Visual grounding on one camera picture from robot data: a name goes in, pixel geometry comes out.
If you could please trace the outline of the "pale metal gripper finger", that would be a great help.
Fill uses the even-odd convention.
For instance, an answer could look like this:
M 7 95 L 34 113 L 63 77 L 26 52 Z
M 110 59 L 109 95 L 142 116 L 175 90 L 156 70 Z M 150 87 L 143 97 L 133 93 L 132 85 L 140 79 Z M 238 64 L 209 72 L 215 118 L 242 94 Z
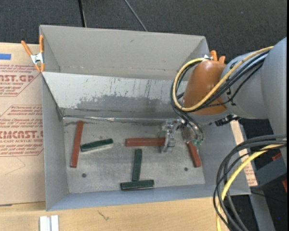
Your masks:
M 169 138 L 168 138 L 168 137 L 165 137 L 165 138 L 164 138 L 164 143 L 163 143 L 163 145 L 160 146 L 160 152 L 161 152 L 161 153 L 167 152 L 167 150 L 168 150 L 168 145 L 169 145 Z
M 171 128 L 167 129 L 166 132 L 166 145 L 167 147 L 174 147 L 175 146 L 175 135 Z

